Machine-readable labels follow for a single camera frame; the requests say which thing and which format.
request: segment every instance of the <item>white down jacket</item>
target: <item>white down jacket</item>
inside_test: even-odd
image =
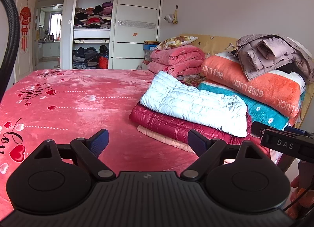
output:
[[[246,137],[246,104],[237,95],[225,96],[189,87],[159,72],[142,96],[147,108],[186,121]]]

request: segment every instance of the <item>finger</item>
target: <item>finger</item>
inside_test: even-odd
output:
[[[300,183],[300,179],[299,179],[299,176],[297,176],[296,178],[294,178],[292,180],[291,187],[297,188],[297,187],[299,187],[299,183]]]
[[[300,191],[298,192],[298,196],[304,192],[305,189],[301,188]],[[301,206],[305,208],[309,208],[314,204],[314,190],[309,190],[306,194],[304,194],[298,202],[300,203]]]
[[[293,202],[297,197],[298,197],[298,192],[299,192],[299,188],[296,188],[292,194],[291,194],[291,197],[290,197],[290,201]]]
[[[292,219],[296,219],[299,215],[299,207],[299,203],[296,202],[286,211],[287,215],[290,216]]]

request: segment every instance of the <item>doorway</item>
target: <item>doorway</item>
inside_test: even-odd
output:
[[[63,4],[64,0],[36,0],[33,70],[60,69]]]

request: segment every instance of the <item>floral pillow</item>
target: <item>floral pillow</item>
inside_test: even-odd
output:
[[[157,45],[155,47],[155,50],[162,51],[162,50],[177,48],[177,47],[180,47],[183,45],[188,45],[197,39],[198,39],[198,37],[194,37],[194,36],[173,37],[173,38],[170,38],[170,39],[167,39],[167,40],[161,42],[159,45]]]

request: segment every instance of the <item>gray jacket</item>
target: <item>gray jacket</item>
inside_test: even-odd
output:
[[[294,63],[295,72],[308,83],[314,82],[314,62],[310,53],[307,54],[307,49],[289,37],[251,34],[241,37],[236,46],[242,70],[248,80],[285,64]]]

